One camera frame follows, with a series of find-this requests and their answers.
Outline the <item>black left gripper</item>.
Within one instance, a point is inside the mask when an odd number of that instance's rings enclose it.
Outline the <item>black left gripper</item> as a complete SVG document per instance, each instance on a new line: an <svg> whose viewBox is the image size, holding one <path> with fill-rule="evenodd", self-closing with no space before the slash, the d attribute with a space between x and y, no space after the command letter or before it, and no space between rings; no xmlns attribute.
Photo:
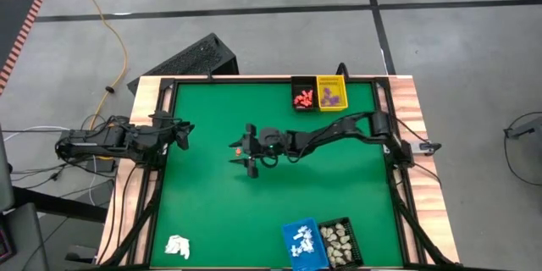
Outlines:
<svg viewBox="0 0 542 271"><path fill-rule="evenodd" d="M146 151L157 151L166 145L175 143L181 150L189 148L188 136L195 128L190 121L175 118L171 113L156 111L149 115L152 118L152 127L145 132L148 140Z"/></svg>

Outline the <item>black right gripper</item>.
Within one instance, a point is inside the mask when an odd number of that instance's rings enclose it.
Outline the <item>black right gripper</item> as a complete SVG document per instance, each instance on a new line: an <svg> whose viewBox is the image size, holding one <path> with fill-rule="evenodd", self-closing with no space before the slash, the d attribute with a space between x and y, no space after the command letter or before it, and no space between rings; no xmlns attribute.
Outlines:
<svg viewBox="0 0 542 271"><path fill-rule="evenodd" d="M274 128L264 128L257 131L253 124L246 125L246 133L242 139L229 144L229 147L242 147L245 158L232 159L230 163L236 163L246 168L250 178L258 177L257 162L265 168L275 168L279 163L279 156L286 154L288 137Z"/></svg>

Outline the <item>blue plastic basket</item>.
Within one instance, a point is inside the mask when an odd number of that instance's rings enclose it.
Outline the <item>blue plastic basket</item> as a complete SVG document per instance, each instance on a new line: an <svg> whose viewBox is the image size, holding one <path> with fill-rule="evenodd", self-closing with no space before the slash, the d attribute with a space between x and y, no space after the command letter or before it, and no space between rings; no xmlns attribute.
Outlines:
<svg viewBox="0 0 542 271"><path fill-rule="evenodd" d="M312 236L308 239L313 242L314 252L304 251L299 257L293 257L290 251L300 248L303 241L302 238L294 240L293 237L298 234L298 229L303 225L312 231ZM292 271L319 271L328 267L329 262L325 254L324 243L314 218L305 218L294 223L285 224L282 226L282 234Z"/></svg>

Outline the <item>black plastic basket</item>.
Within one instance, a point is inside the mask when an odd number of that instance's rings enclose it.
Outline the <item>black plastic basket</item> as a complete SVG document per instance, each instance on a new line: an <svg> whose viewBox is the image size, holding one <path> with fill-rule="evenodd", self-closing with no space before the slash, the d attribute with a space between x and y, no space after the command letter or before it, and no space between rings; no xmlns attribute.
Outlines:
<svg viewBox="0 0 542 271"><path fill-rule="evenodd" d="M344 226L344 230L346 231L346 235L349 235L351 237L351 239L347 242L347 243L350 243L351 244L351 254L352 254L352 260L351 261L348 261L346 259L346 256L345 256L345 249L342 249L340 247L340 249L335 249L335 250L338 250L340 252L343 253L343 256L341 257L342 259L344 259L346 261L346 264L345 265L339 265L339 264L336 264L336 268L332 268L329 264L329 271L351 271L351 270L355 270L355 269L358 269L360 267L362 267L364 265L364 261L363 261L363 258L362 258L362 254L361 254L361 249L360 249L360 246L358 245L358 242L357 242L357 237L355 235L355 232L354 232L354 229L353 229L353 224L351 223L350 219L348 217L343 217L343 218L336 218L336 219L333 219L333 220L329 220L329 221L326 221L326 222L321 222L318 224L318 229L319 229L319 233L320 233L320 229L322 227L326 227L326 228L332 228L334 230L334 234L336 234L336 231L337 229L335 228L335 224L337 223L341 223L343 226ZM341 236L338 236L337 235L337 242L340 242L340 238ZM332 241L328 241L328 237L327 238L323 238L323 242L324 242L324 247L325 247L325 254L326 254L326 257L328 258L328 262L329 262L329 258L330 257L334 257L334 256L328 256L327 255L327 247L331 246L331 242Z"/></svg>
<svg viewBox="0 0 542 271"><path fill-rule="evenodd" d="M295 106L295 99L298 96L301 96L302 100L302 91L313 91L312 94L312 106ZM291 104L295 111L297 112L312 112L318 110L318 88L317 88L317 78L315 76L292 76L291 77Z"/></svg>

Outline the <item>green table mat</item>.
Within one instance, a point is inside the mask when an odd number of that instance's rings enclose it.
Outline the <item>green table mat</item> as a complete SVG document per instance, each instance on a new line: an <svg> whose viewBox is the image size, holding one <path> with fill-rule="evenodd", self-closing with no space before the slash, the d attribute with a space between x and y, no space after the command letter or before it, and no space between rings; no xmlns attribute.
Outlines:
<svg viewBox="0 0 542 271"><path fill-rule="evenodd" d="M230 163L247 124L258 129L313 131L334 112L297 112L287 84L182 84L175 114L195 125L189 148L169 151L153 240L154 267L290 265L282 226L304 218L348 217L363 261L402 264L395 215L380 146L343 139L297 163L281 158L250 178ZM171 235L190 241L191 254L165 254Z"/></svg>

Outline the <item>crumpled white paper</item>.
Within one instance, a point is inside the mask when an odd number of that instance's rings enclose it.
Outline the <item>crumpled white paper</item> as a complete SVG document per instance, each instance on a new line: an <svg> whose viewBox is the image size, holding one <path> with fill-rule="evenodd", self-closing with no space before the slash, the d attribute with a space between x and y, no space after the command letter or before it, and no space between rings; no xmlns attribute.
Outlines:
<svg viewBox="0 0 542 271"><path fill-rule="evenodd" d="M190 258L190 241L180 235L171 235L164 248L165 254L178 254L185 260Z"/></svg>

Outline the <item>yellow plastic basket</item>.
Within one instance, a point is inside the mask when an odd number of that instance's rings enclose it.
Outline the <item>yellow plastic basket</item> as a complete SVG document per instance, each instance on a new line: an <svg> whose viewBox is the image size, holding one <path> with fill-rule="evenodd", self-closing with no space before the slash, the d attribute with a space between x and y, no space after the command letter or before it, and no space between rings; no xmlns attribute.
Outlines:
<svg viewBox="0 0 542 271"><path fill-rule="evenodd" d="M346 83L342 75L317 75L318 88L318 107L321 112L339 112L348 108L348 99L346 93ZM331 90L330 95L324 95L324 88ZM340 98L339 107L321 107L321 97L332 99L333 97Z"/></svg>

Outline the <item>black floor beam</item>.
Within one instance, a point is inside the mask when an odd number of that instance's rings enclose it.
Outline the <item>black floor beam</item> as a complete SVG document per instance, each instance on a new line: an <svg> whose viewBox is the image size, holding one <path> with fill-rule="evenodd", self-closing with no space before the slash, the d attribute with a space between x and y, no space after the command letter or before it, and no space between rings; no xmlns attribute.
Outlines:
<svg viewBox="0 0 542 271"><path fill-rule="evenodd" d="M108 210L106 208L92 206L91 204L84 202L50 196L15 186L13 187L13 192L13 207L21 207L26 203L33 203L36 210L41 213L49 213L97 223L104 223L108 215Z"/></svg>

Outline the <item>grey monitor panel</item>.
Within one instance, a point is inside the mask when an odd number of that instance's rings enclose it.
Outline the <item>grey monitor panel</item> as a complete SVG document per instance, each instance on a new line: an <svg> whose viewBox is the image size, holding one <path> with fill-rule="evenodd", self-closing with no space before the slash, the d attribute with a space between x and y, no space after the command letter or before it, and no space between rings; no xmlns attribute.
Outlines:
<svg viewBox="0 0 542 271"><path fill-rule="evenodd" d="M0 126L0 212L14 205L14 191L10 178L10 167Z"/></svg>

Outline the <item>black orange striped floor mat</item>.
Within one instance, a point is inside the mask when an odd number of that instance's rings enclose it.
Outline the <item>black orange striped floor mat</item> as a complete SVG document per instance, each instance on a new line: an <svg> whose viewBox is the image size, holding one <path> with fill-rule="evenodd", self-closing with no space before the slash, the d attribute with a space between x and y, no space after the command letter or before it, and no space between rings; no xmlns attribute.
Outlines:
<svg viewBox="0 0 542 271"><path fill-rule="evenodd" d="M43 0L0 0L0 96L36 22Z"/></svg>

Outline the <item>silver metal bracket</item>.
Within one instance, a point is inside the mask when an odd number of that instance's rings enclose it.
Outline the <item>silver metal bracket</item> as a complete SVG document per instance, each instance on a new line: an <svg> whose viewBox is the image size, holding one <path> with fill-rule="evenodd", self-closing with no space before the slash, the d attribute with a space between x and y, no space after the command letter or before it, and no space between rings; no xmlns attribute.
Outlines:
<svg viewBox="0 0 542 271"><path fill-rule="evenodd" d="M411 154L419 154L424 156L431 156L442 145L437 142L425 142L425 141L386 141L383 144L386 153L390 153L395 157L406 156Z"/></svg>

